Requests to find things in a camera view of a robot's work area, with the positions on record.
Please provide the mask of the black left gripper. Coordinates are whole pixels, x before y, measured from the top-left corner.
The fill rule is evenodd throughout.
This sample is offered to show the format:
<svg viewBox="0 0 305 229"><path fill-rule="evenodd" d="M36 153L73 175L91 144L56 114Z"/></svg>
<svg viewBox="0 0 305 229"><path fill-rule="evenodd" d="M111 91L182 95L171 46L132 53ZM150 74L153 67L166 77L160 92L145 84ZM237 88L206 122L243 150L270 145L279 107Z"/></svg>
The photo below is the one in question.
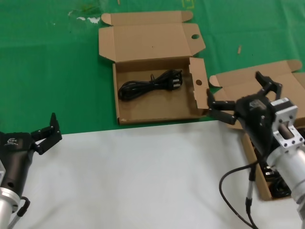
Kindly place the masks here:
<svg viewBox="0 0 305 229"><path fill-rule="evenodd" d="M0 134L0 160L5 168L1 187L23 193L33 154L43 155L62 140L56 114L51 114L50 125L29 133Z"/></svg>

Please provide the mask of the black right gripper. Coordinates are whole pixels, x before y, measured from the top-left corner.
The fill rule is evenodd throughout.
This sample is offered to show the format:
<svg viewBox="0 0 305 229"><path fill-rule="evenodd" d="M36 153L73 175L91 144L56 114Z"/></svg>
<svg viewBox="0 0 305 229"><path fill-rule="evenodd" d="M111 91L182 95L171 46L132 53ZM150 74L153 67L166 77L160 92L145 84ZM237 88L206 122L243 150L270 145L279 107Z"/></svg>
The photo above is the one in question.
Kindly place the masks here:
<svg viewBox="0 0 305 229"><path fill-rule="evenodd" d="M269 92L274 92L275 99L280 99L282 85L259 71L255 73L255 79L262 87L257 93L258 95L253 94L243 97L236 103L235 101L217 101L210 90L207 89L208 115L229 125L234 125L238 120L255 148L261 155L267 156L272 151L274 141L272 132L274 115L271 112L270 100L265 96Z"/></svg>

